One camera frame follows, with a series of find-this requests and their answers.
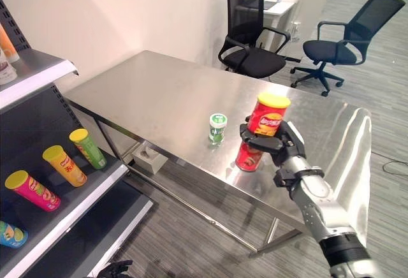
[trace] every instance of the black mesh office chair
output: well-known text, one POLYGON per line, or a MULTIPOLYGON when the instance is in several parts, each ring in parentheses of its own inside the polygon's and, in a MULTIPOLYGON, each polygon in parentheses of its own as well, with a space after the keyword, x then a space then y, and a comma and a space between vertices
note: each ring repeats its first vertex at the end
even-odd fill
POLYGON ((228 0, 228 35, 218 59, 227 66, 227 70, 254 78, 268 77, 285 66, 285 59, 277 52, 289 40, 289 33, 263 27, 263 0, 228 0), (256 40, 264 29, 285 37, 276 52, 256 47, 256 40))
POLYGON ((356 66, 365 62, 367 48, 372 37, 387 23, 387 21, 396 14, 399 9, 405 5, 403 0, 368 0, 363 8, 348 23, 322 21, 317 25, 317 40, 306 41, 303 44, 303 50, 307 57, 313 60, 317 65, 321 62, 318 69, 298 68, 291 69, 293 74, 296 70, 310 73, 294 83, 291 87, 296 88, 298 82, 318 78, 326 88, 321 93, 327 96, 330 88, 326 78, 338 80, 336 87, 341 87, 344 79, 323 71, 326 63, 345 64, 356 66), (339 42, 320 40, 320 27, 323 25, 344 26, 343 40, 339 42), (357 56, 349 50, 346 45, 350 43, 361 54, 361 60, 357 61, 357 56))

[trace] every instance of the stainless steel table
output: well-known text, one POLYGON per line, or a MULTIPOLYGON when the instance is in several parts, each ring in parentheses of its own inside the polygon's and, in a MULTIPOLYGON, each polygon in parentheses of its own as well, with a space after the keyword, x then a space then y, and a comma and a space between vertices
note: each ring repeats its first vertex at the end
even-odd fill
MULTIPOLYGON (((269 240, 264 247, 255 248, 165 187, 153 183, 254 252, 267 252, 288 239, 310 233, 288 192, 273 184, 276 167, 270 156, 264 154, 254 173, 242 172, 235 166, 241 142, 239 124, 252 112, 257 95, 263 91, 291 99, 285 119, 301 132, 308 162, 324 170, 326 181, 365 243, 371 121, 369 112, 363 108, 148 51, 78 86, 66 97, 98 122, 136 140, 147 140, 163 154, 207 172, 220 185, 231 186, 253 205, 274 215, 269 240), (208 140, 208 118, 216 112, 228 116, 228 125, 222 144, 213 146, 208 140), (278 220, 294 230, 271 241, 278 220)), ((112 139, 105 136, 116 151, 112 139)))

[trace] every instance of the shelf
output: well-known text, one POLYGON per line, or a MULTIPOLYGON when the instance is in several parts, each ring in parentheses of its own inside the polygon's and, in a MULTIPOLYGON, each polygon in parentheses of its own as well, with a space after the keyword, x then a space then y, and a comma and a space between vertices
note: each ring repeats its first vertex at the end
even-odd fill
POLYGON ((11 64, 18 77, 8 84, 0 85, 0 109, 64 75, 77 71, 72 62, 31 48, 18 54, 20 59, 11 64))
POLYGON ((151 206, 119 181, 24 277, 96 277, 151 206))
POLYGON ((82 156, 73 160, 87 175, 87 182, 73 187, 58 173, 48 177, 55 194, 61 198, 60 207, 45 212, 23 198, 12 202, 2 200, 2 220, 28 231, 27 242, 18 249, 0 246, 0 277, 16 278, 25 273, 125 174, 128 168, 114 157, 104 153, 108 164, 94 170, 82 156))

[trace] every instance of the green small canister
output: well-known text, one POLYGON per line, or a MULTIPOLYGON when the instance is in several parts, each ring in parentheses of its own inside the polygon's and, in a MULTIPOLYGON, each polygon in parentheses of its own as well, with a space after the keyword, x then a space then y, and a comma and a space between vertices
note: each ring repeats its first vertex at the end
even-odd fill
POLYGON ((105 167, 107 161, 100 149, 92 141, 88 131, 85 128, 74 130, 69 139, 74 142, 80 152, 87 158, 89 163, 97 170, 105 167))
POLYGON ((224 139, 224 129, 227 126, 227 117, 221 113, 210 116, 210 134, 212 143, 220 143, 224 139))

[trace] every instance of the black cable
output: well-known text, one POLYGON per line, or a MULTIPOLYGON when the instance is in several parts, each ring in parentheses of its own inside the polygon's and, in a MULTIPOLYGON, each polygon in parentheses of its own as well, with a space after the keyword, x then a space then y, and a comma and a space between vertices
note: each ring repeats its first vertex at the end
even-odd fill
POLYGON ((387 167, 388 165, 392 164, 392 163, 400 163, 401 165, 406 165, 406 166, 408 167, 408 162, 401 161, 401 160, 397 160, 397 159, 395 159, 395 158, 391 158, 391 157, 388 157, 388 156, 379 154, 378 152, 372 152, 372 153, 373 153, 373 154, 376 154, 376 155, 378 155, 378 156, 381 156, 381 157, 384 157, 384 158, 387 158, 387 159, 391 160, 391 161, 388 161, 387 163, 384 163, 384 164, 382 165, 382 170, 383 170, 384 172, 386 172, 386 173, 388 173, 388 174, 391 174, 391 175, 396 175, 396 176, 408 176, 408 173, 393 173, 393 172, 390 172, 390 171, 388 171, 388 170, 386 169, 386 167, 387 167))

